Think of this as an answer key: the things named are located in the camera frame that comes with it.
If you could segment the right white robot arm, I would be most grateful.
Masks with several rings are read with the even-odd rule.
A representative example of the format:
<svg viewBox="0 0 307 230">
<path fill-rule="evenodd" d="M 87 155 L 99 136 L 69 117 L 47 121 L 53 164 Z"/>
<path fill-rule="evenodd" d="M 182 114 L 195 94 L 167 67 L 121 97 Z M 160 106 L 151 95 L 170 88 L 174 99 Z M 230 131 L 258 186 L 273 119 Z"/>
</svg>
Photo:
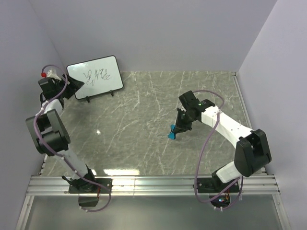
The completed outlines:
<svg viewBox="0 0 307 230">
<path fill-rule="evenodd" d="M 214 190 L 221 192 L 228 187 L 229 182 L 241 176 L 250 177 L 272 161 L 263 130 L 243 126 L 210 100 L 197 99 L 193 91 L 182 94 L 179 100 L 183 108 L 177 109 L 176 123 L 171 125 L 169 139 L 175 139 L 178 133 L 190 131 L 192 123 L 199 121 L 217 131 L 235 148 L 234 160 L 212 173 Z"/>
</svg>

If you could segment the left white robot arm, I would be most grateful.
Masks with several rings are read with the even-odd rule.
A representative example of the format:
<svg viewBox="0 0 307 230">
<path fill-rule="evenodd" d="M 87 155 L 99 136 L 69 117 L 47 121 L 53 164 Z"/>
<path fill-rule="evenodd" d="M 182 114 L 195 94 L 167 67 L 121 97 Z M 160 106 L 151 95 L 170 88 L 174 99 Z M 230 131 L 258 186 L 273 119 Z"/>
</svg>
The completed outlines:
<svg viewBox="0 0 307 230">
<path fill-rule="evenodd" d="M 65 78 L 49 71 L 42 73 L 38 81 L 42 89 L 40 94 L 41 110 L 37 115 L 27 118 L 26 125 L 39 153 L 54 157 L 59 161 L 71 178 L 62 178 L 77 193 L 91 193 L 97 189 L 97 180 L 89 167 L 78 159 L 70 147 L 71 139 L 60 119 L 64 108 L 64 99 L 71 98 L 84 82 L 68 77 L 66 88 Z"/>
</svg>

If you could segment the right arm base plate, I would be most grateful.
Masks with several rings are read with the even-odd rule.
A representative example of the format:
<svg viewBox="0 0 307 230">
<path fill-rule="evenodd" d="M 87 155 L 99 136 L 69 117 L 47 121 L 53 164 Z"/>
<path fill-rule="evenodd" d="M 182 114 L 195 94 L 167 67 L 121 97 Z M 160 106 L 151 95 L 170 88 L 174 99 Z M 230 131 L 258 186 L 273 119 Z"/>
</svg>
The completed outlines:
<svg viewBox="0 0 307 230">
<path fill-rule="evenodd" d="M 238 193 L 240 188 L 236 180 L 222 183 L 219 179 L 211 177 L 198 177 L 196 181 L 196 190 L 198 194 L 217 194 L 227 188 L 232 182 L 234 182 L 234 184 L 226 191 L 230 193 Z"/>
</svg>

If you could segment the blue whiteboard eraser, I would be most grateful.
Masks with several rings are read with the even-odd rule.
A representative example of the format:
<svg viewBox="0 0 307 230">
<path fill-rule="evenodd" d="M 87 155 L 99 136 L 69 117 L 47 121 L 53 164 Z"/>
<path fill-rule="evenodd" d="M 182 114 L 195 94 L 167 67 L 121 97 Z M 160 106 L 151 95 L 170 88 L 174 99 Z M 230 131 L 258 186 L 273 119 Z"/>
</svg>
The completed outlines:
<svg viewBox="0 0 307 230">
<path fill-rule="evenodd" d="M 170 126 L 170 133 L 167 135 L 167 137 L 171 140 L 176 139 L 176 125 L 172 124 Z"/>
</svg>

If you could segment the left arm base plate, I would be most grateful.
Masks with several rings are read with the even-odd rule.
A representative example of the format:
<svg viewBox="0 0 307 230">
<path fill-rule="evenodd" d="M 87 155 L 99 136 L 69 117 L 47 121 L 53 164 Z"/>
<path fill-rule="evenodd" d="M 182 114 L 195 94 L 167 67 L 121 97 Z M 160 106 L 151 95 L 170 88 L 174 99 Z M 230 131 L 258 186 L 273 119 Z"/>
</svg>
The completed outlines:
<svg viewBox="0 0 307 230">
<path fill-rule="evenodd" d="M 108 194 L 112 188 L 111 178 L 95 178 L 95 183 L 102 185 L 100 187 L 96 184 L 92 184 L 84 181 L 83 179 L 72 180 L 70 182 L 69 194 Z"/>
</svg>

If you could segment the black-framed small whiteboard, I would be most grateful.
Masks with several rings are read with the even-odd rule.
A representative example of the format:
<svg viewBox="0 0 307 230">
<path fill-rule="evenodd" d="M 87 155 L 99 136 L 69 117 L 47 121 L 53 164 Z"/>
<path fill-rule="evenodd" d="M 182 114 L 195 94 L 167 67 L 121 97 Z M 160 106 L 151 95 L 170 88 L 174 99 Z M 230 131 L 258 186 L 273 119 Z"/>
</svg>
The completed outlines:
<svg viewBox="0 0 307 230">
<path fill-rule="evenodd" d="M 78 100 L 124 88 L 115 56 L 70 64 L 66 69 L 70 77 L 84 82 L 84 85 L 75 93 L 75 98 Z"/>
</svg>

